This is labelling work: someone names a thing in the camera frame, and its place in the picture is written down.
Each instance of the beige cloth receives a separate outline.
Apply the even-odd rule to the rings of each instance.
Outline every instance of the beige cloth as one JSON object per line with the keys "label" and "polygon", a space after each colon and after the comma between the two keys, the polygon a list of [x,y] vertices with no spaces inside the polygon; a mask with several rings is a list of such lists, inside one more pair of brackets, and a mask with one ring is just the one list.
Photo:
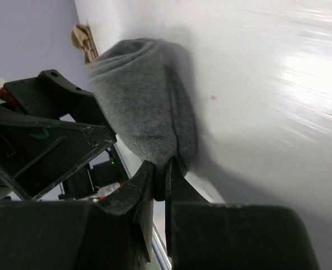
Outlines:
{"label": "beige cloth", "polygon": [[72,44],[85,56],[85,65],[89,69],[89,64],[93,63],[98,57],[89,27],[83,24],[75,24],[71,32],[71,40]]}

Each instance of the table surface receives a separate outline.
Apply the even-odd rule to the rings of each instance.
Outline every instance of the table surface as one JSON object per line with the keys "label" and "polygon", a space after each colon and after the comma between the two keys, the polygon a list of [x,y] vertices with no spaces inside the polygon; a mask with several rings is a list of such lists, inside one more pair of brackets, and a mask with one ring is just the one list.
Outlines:
{"label": "table surface", "polygon": [[187,180],[211,201],[294,208],[332,269],[332,0],[75,2],[99,53],[173,43],[198,126]]}

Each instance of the folded gray fabric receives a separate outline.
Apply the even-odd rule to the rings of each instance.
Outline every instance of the folded gray fabric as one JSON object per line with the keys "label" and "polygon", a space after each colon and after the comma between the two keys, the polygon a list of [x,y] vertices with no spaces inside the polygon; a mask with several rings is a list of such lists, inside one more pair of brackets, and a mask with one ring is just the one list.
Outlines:
{"label": "folded gray fabric", "polygon": [[185,173],[197,139],[192,107],[175,70],[161,61],[160,42],[123,40],[90,65],[94,94],[126,146],[156,165],[155,199],[164,199],[166,163]]}

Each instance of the gray cloth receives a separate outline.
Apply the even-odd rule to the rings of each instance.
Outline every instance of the gray cloth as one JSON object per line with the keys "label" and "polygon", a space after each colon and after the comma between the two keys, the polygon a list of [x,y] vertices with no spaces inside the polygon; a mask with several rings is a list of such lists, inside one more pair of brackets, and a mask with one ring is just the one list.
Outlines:
{"label": "gray cloth", "polygon": [[162,63],[160,45],[151,39],[123,40],[90,70],[106,119],[133,153],[156,165],[156,181],[162,182],[164,193],[166,163],[176,156],[185,173],[197,139],[187,94],[175,70]]}

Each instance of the gray wall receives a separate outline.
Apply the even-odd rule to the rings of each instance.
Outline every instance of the gray wall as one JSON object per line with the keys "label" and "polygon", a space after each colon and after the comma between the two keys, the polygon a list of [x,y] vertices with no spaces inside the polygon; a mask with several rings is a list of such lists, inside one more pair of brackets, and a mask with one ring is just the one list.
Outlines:
{"label": "gray wall", "polygon": [[78,23],[74,0],[0,0],[0,77],[17,80],[57,69],[88,89],[88,72],[70,33]]}

